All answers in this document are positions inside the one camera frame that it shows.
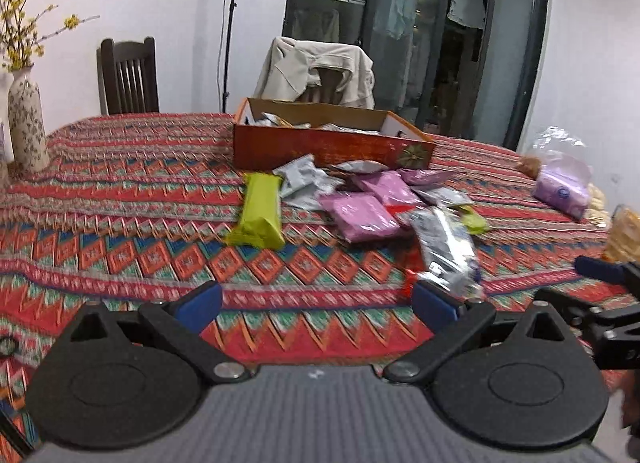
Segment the metal bolt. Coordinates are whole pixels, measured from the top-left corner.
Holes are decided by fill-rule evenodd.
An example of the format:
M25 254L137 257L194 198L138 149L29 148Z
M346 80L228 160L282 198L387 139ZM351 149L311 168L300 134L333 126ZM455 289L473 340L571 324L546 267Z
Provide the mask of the metal bolt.
M396 378L407 379L415 377L420 372L420 367L413 362L399 360L388 366L388 370Z
M244 366L238 362L221 362L213 368L213 373L218 378L235 380L244 375Z

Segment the cardboard box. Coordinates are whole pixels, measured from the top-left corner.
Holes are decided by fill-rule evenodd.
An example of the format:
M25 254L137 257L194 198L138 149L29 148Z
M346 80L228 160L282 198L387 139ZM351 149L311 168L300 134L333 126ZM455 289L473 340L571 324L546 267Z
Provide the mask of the cardboard box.
M335 124L381 134L251 125L262 113L275 114L292 125ZM394 113L331 104L245 99L234 125L234 165L242 170L276 169L305 154L313 154L318 167L374 160L390 169L424 169L434 148L429 135Z

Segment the blue gripper pad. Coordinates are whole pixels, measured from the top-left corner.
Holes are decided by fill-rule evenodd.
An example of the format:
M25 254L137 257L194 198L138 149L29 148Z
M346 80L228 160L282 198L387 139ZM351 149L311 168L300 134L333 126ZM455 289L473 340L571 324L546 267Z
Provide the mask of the blue gripper pad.
M434 334L457 321L465 310L463 302L428 281L418 281L414 284L411 307L415 316Z
M172 315L192 333L199 335L222 309L222 286L209 281L172 303Z

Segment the vase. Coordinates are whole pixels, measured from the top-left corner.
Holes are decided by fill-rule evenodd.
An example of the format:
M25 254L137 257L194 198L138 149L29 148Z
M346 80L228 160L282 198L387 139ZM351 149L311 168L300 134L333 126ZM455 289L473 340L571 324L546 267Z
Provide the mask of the vase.
M31 67L14 71L8 95L9 129L14 160L23 172L40 172L49 165L42 122L40 88L31 80Z

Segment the table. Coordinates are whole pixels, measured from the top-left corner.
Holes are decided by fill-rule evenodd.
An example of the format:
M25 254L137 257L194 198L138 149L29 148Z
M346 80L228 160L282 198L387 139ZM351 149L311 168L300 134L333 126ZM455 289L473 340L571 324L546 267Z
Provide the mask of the table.
M448 185L492 228L478 255L498 309L524 309L550 284L607 308L633 301L572 270L606 235L533 199L515 153L434 139L432 167L454 173ZM242 206L231 116L96 117L52 133L49 149L48 169L0 196L0 334L20 341L0 387L28 432L31 372L87 300L130 310L215 277L224 311L203 337L250 364L385 363L430 335L401 295L394 252L337 247L322 213L283 208L281 252L221 242Z

